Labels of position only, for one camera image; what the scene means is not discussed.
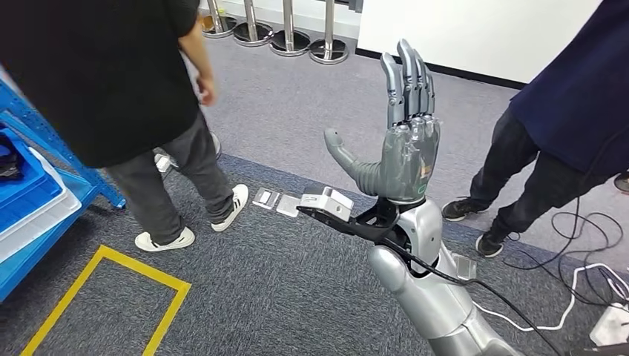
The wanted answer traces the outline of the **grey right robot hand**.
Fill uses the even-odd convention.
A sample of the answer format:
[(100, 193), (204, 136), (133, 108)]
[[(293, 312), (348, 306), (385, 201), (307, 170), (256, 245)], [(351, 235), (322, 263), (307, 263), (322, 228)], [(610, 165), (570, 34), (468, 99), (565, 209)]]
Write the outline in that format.
[(335, 129), (325, 130), (324, 141), (359, 191), (396, 202), (415, 202), (425, 197), (434, 171), (441, 123), (434, 115), (431, 71), (406, 39), (398, 42), (397, 51), (400, 65), (390, 53), (380, 58), (387, 93), (386, 134), (380, 160), (359, 160), (345, 148)]

